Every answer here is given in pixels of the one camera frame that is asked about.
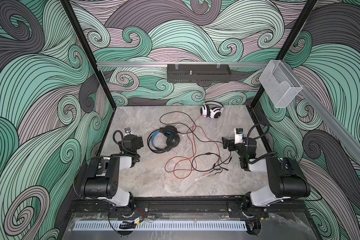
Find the swirl patterned wallpaper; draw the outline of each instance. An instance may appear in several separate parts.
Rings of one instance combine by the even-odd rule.
[[[316,6],[285,60],[360,144],[360,0]],[[275,109],[266,94],[260,103],[256,115],[272,126],[272,148],[296,158],[323,196],[306,202],[323,239],[359,240],[357,159],[302,96],[284,109]],[[309,199],[318,197],[313,192]]]
[[[57,238],[111,113],[60,1],[0,0],[0,240]]]
[[[275,59],[305,0],[71,0],[97,61]],[[166,68],[102,68],[118,106],[249,104],[259,69],[230,83],[168,83]]]

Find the headphones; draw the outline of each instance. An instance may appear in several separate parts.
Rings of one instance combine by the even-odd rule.
[[[202,107],[200,108],[200,113],[204,118],[210,117],[212,119],[216,119],[221,116],[223,110],[224,106],[221,103],[215,101],[208,101],[202,105]]]
[[[167,141],[166,141],[167,146],[164,148],[155,147],[155,145],[154,145],[154,138],[159,132],[163,133],[164,136],[167,137]],[[178,135],[177,128],[172,125],[167,125],[165,127],[161,127],[159,129],[154,130],[153,132],[151,132],[151,134],[149,134],[148,139],[147,139],[147,145],[148,145],[149,149],[151,151],[153,151],[154,153],[168,152],[172,148],[176,147],[179,144],[179,142],[180,142],[180,136]]]

